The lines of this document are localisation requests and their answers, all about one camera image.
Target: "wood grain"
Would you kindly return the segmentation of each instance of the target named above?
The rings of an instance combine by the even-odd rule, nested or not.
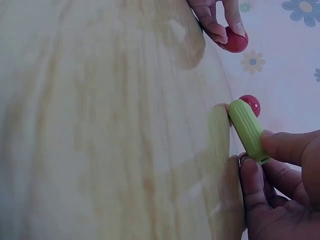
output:
[[[0,0],[0,239],[239,239],[210,44],[185,0]]]

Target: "green plastic cylinder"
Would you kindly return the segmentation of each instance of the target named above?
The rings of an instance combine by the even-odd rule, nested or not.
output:
[[[260,142],[263,127],[249,104],[237,99],[229,105],[228,113],[248,156],[260,165],[269,161],[270,157]]]

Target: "blue flower print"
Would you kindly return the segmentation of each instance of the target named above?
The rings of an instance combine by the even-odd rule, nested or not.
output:
[[[290,18],[299,21],[304,18],[304,23],[308,27],[314,27],[317,20],[320,23],[320,3],[319,0],[290,0],[282,3],[285,10],[293,11]]]
[[[315,69],[314,76],[316,77],[316,81],[320,82],[320,67]]]
[[[240,12],[246,13],[249,12],[251,9],[251,6],[249,3],[241,3],[239,6]]]

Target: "red bead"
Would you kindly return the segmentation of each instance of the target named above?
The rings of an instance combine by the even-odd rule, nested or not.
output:
[[[256,117],[260,115],[261,108],[260,108],[260,102],[258,101],[258,99],[256,99],[252,95],[243,95],[239,99],[249,104],[250,108],[252,109]]]
[[[225,28],[225,31],[228,37],[228,42],[226,44],[221,44],[225,50],[231,53],[241,53],[246,49],[249,42],[247,33],[245,33],[245,36],[240,36],[235,34],[229,26]]]

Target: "hand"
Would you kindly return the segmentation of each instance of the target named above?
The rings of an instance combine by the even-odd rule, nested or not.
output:
[[[320,239],[320,131],[266,132],[261,143],[273,158],[262,167],[240,156],[248,239]],[[285,163],[301,166],[302,173]]]
[[[228,41],[226,29],[218,24],[216,18],[216,3],[218,0],[188,0],[189,5],[198,17],[204,31],[215,42],[226,44]],[[246,32],[239,12],[238,0],[222,0],[224,15],[231,30],[245,36]]]

